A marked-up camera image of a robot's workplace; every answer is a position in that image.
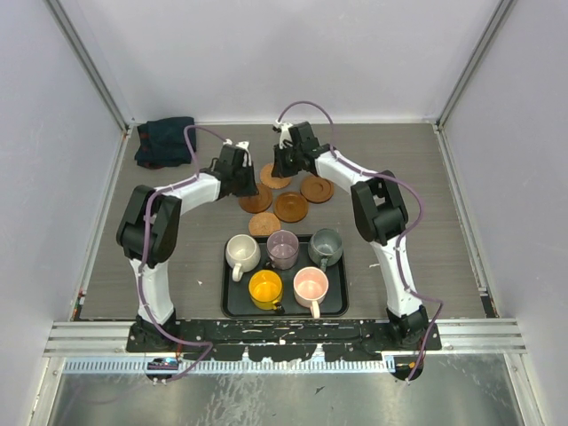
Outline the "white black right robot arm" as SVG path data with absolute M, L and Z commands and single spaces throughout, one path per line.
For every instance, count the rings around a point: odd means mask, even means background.
M 388 170 L 365 169 L 331 145 L 322 145 L 308 122 L 276 122 L 273 130 L 280 135 L 273 147 L 273 176 L 288 178 L 307 171 L 351 194 L 356 228 L 381 267 L 390 341 L 401 350 L 425 342 L 430 321 L 406 253 L 408 212 L 399 189 L 403 183 Z

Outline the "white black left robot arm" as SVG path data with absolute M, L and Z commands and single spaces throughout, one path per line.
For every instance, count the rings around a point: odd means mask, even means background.
M 168 262 L 177 246 L 180 218 L 229 195 L 255 194 L 248 141 L 225 142 L 210 166 L 193 177 L 157 188 L 138 185 L 132 191 L 116 240 L 137 279 L 138 315 L 153 323 L 146 331 L 146 341 L 157 351 L 169 351 L 178 339 L 177 329 L 168 324 L 175 313 Z

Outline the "brown wooden coaster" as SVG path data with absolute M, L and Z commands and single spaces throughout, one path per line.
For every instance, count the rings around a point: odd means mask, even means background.
M 286 223 L 303 220 L 309 211 L 308 201 L 299 192 L 281 193 L 274 203 L 275 216 Z
M 301 195 L 311 203 L 321 204 L 329 201 L 334 195 L 334 185 L 322 177 L 308 176 L 300 186 Z
M 272 190 L 262 183 L 257 183 L 256 189 L 258 190 L 257 195 L 238 199 L 240 207 L 251 214 L 264 212 L 272 205 Z

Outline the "woven rattan coaster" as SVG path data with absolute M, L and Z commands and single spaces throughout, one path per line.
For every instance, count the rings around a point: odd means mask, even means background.
M 280 220 L 272 212 L 255 214 L 248 223 L 252 236 L 270 236 L 281 229 Z
M 273 171 L 272 162 L 265 164 L 261 169 L 260 179 L 263 185 L 266 185 L 267 187 L 274 190 L 280 190 L 282 188 L 287 187 L 291 183 L 292 181 L 291 177 L 273 177 L 272 171 Z

